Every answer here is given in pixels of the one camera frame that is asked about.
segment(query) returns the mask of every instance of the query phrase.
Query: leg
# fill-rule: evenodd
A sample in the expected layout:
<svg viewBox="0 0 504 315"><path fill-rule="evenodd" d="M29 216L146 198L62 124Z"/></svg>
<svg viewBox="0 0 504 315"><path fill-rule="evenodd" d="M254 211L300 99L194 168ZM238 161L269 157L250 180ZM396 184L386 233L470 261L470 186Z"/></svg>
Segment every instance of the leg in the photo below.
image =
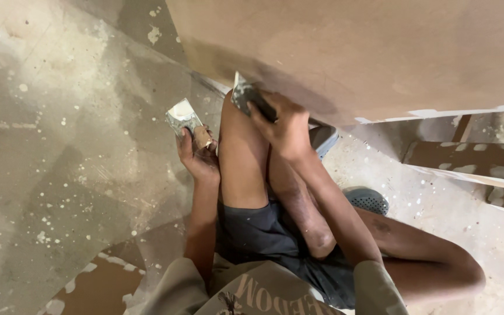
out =
<svg viewBox="0 0 504 315"><path fill-rule="evenodd" d="M269 142L250 118L231 103L232 91L223 101L219 134L219 164L223 204L258 209L268 204L265 181Z"/></svg>
<svg viewBox="0 0 504 315"><path fill-rule="evenodd" d="M324 259L335 247L332 231L318 212L306 184L274 151L270 154L268 180L277 199L301 231L310 255Z"/></svg>
<svg viewBox="0 0 504 315"><path fill-rule="evenodd" d="M459 299L478 294L486 279L462 247L415 227L355 207L371 231L405 303Z"/></svg>

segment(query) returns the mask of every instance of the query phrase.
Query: foot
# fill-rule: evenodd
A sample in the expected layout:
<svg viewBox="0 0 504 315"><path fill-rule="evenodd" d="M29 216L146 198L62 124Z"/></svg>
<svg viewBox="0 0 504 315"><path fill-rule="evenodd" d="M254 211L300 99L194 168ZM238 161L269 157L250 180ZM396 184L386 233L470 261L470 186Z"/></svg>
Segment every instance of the foot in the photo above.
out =
<svg viewBox="0 0 504 315"><path fill-rule="evenodd" d="M388 201L376 190L359 188L345 193L345 196L352 205L383 216L390 208Z"/></svg>

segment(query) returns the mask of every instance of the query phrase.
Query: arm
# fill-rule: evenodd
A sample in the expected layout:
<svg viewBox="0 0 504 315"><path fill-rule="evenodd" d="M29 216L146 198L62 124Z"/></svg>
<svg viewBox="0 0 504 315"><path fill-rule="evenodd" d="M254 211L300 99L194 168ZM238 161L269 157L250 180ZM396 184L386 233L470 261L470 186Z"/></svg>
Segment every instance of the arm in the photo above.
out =
<svg viewBox="0 0 504 315"><path fill-rule="evenodd" d="M277 111L278 120L270 123L250 103L252 120L273 149L290 163L311 190L346 258L353 266L367 260L382 263L380 251L367 226L310 146L309 113L281 94L263 92L262 96Z"/></svg>
<svg viewBox="0 0 504 315"><path fill-rule="evenodd" d="M203 280L208 283L215 250L215 220L219 183L194 181L192 213L188 224L188 238L184 257L190 258Z"/></svg>
<svg viewBox="0 0 504 315"><path fill-rule="evenodd" d="M372 260L382 263L382 255L367 226L332 180L314 150L290 161L316 199L334 238L351 264Z"/></svg>
<svg viewBox="0 0 504 315"><path fill-rule="evenodd" d="M220 173L215 154L217 141L196 152L192 150L192 137L183 129L183 138L177 139L180 161L194 178L192 212L188 224L184 257L190 258L207 284L211 276L215 250L215 222Z"/></svg>

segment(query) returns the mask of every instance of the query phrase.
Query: knee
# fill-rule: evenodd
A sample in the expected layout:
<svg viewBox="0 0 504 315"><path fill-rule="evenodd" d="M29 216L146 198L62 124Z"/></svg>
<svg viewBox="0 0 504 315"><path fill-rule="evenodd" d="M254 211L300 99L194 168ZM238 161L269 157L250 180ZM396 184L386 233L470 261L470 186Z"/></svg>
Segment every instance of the knee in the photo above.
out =
<svg viewBox="0 0 504 315"><path fill-rule="evenodd" d="M468 295L476 295L486 287L486 274L477 261L463 248L456 267L461 286Z"/></svg>

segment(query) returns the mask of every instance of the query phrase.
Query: mdf board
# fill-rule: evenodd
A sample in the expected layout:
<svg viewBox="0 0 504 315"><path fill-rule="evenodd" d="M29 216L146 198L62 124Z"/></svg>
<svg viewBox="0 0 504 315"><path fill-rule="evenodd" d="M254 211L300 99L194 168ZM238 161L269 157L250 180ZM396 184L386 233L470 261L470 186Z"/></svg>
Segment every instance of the mdf board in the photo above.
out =
<svg viewBox="0 0 504 315"><path fill-rule="evenodd" d="M414 142L402 163L425 174L504 188L504 144Z"/></svg>
<svg viewBox="0 0 504 315"><path fill-rule="evenodd" d="M167 0L190 67L334 125L504 111L499 0Z"/></svg>

